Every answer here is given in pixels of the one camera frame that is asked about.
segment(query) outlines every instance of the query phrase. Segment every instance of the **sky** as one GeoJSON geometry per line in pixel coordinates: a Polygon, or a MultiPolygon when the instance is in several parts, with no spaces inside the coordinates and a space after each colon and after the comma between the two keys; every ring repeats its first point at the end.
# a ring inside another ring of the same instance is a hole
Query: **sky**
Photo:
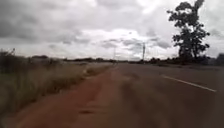
{"type": "MultiPolygon", "coordinates": [[[[177,56],[167,10],[194,0],[0,0],[0,49],[24,56],[139,60],[177,56]]],[[[206,54],[224,52],[224,3],[205,0],[206,54]]]]}

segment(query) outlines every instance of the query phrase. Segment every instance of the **green foliage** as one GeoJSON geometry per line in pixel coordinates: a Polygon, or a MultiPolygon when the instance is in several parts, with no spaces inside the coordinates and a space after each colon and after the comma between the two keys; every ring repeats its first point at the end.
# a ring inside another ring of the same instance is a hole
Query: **green foliage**
{"type": "Polygon", "coordinates": [[[199,22],[198,10],[204,0],[197,0],[194,5],[182,2],[170,14],[169,21],[175,22],[174,26],[179,28],[180,33],[173,36],[174,46],[179,46],[179,56],[182,61],[197,60],[200,53],[209,48],[202,40],[210,34],[206,32],[204,25],[199,22]]]}

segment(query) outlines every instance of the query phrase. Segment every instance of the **utility pole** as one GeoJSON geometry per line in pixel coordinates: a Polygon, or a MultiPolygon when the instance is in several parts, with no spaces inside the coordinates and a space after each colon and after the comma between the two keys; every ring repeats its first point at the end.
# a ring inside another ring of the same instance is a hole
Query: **utility pole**
{"type": "Polygon", "coordinates": [[[116,64],[116,47],[114,47],[113,61],[114,61],[114,65],[115,65],[116,64]]]}
{"type": "Polygon", "coordinates": [[[143,51],[142,51],[142,61],[145,61],[145,43],[143,43],[143,51]]]}

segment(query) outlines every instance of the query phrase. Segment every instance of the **roadside grass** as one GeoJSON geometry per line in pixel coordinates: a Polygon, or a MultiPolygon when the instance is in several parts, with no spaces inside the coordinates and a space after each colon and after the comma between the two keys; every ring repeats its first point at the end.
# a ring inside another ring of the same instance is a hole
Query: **roadside grass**
{"type": "Polygon", "coordinates": [[[21,72],[0,73],[0,120],[43,96],[69,89],[107,68],[109,66],[63,63],[51,68],[38,66],[21,72]]]}

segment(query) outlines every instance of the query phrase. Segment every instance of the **tree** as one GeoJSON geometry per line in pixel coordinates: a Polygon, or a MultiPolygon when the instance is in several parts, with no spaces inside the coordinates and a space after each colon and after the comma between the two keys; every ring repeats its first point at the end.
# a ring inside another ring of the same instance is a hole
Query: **tree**
{"type": "Polygon", "coordinates": [[[150,63],[151,64],[157,64],[157,63],[159,63],[161,60],[159,59],[159,58],[152,58],[151,60],[150,60],[150,63]]]}
{"type": "Polygon", "coordinates": [[[224,53],[220,53],[216,59],[217,65],[224,65],[224,53]]]}
{"type": "Polygon", "coordinates": [[[204,0],[197,0],[194,5],[188,2],[181,2],[174,11],[167,11],[170,14],[169,21],[175,22],[174,26],[179,28],[180,33],[173,36],[174,46],[179,46],[179,57],[183,61],[197,61],[202,52],[209,48],[202,40],[209,36],[204,25],[199,22],[198,10],[204,0]]]}
{"type": "Polygon", "coordinates": [[[0,51],[0,72],[11,73],[21,70],[23,59],[15,56],[14,51],[0,51]]]}

